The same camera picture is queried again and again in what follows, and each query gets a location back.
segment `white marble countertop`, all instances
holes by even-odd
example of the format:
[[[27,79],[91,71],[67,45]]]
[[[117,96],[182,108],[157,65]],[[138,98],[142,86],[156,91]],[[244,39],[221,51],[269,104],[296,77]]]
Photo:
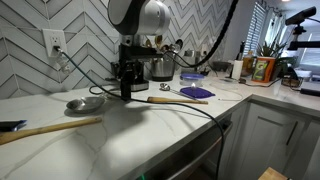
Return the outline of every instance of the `white marble countertop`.
[[[183,98],[160,91],[159,84],[150,82],[148,91],[132,96],[144,100],[148,96]],[[178,76],[167,84],[175,90],[183,87]],[[319,97],[292,91],[280,82],[270,88],[257,88],[226,83],[210,76],[203,84],[203,88],[216,96],[206,99],[209,105],[192,106],[213,117],[219,118],[250,99],[320,117]],[[68,101],[84,96],[91,96],[88,89],[1,100],[0,121],[27,119],[28,125],[24,129],[89,116],[102,116],[103,122],[31,136],[0,146],[0,179],[133,179],[212,125],[210,119],[186,107],[125,103],[115,99],[108,100],[98,111],[86,116],[66,110]]]

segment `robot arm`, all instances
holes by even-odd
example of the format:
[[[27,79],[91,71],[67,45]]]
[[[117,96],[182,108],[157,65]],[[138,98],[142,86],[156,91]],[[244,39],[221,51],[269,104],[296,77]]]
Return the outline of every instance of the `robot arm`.
[[[159,0],[110,0],[111,24],[122,35],[160,35],[170,24],[170,12]]]

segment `herringbone tile backsplash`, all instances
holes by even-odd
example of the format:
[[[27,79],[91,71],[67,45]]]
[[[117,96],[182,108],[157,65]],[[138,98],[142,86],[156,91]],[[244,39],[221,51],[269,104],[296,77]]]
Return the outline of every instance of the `herringbone tile backsplash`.
[[[225,0],[164,0],[171,11],[164,43],[184,41],[182,52],[199,50],[218,36],[229,9]],[[107,16],[108,0],[1,0],[0,99],[90,86],[71,64],[65,75],[47,58],[42,29],[65,32],[68,54],[100,84],[118,60],[119,34]],[[223,55],[224,43],[214,58]],[[150,72],[146,65],[146,76]]]

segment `wooden stick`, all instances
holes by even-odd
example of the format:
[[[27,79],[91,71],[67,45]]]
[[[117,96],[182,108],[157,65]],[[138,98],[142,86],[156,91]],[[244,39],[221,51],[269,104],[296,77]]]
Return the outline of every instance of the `wooden stick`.
[[[169,99],[162,97],[148,97],[148,102],[177,102],[177,103],[193,103],[193,104],[208,104],[208,101],[188,100],[188,99]]]
[[[56,125],[46,126],[46,127],[36,128],[36,129],[7,132],[7,133],[0,134],[0,145],[15,141],[17,139],[25,138],[28,136],[33,136],[33,135],[43,134],[43,133],[48,133],[53,131],[59,131],[62,129],[69,129],[69,128],[88,125],[88,124],[94,124],[101,121],[102,121],[101,117],[87,118],[84,120],[61,123],[61,124],[56,124]]]

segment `potted plant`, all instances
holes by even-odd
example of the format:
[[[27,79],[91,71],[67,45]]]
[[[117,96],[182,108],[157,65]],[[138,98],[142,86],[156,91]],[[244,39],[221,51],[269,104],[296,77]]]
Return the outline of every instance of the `potted plant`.
[[[267,42],[264,42],[263,46],[258,45],[257,56],[275,58],[273,72],[270,80],[275,80],[276,77],[278,77],[280,72],[282,72],[282,76],[283,76],[283,74],[285,74],[288,70],[288,64],[294,64],[296,60],[295,57],[281,57],[282,51],[286,45],[287,43],[282,43],[282,44],[277,43],[277,36],[274,39],[274,41],[269,45],[267,44]]]

